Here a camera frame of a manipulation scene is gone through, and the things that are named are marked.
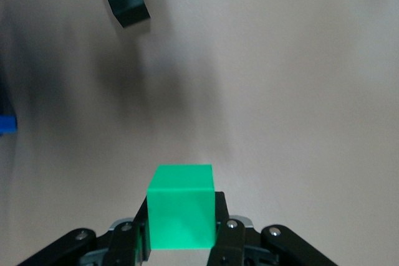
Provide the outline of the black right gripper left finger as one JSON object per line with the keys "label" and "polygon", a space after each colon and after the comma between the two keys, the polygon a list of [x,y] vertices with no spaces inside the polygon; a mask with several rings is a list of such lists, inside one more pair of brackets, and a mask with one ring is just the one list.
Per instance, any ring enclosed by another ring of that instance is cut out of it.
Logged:
{"label": "black right gripper left finger", "polygon": [[117,225],[112,234],[104,265],[142,265],[151,253],[147,198],[132,221]]}

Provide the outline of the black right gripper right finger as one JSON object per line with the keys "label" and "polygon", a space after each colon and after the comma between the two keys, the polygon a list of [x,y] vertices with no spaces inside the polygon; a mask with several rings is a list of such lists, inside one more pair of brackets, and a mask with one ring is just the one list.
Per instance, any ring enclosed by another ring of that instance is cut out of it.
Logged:
{"label": "black right gripper right finger", "polygon": [[215,192],[216,240],[207,265],[244,265],[244,224],[230,218],[225,194]]}

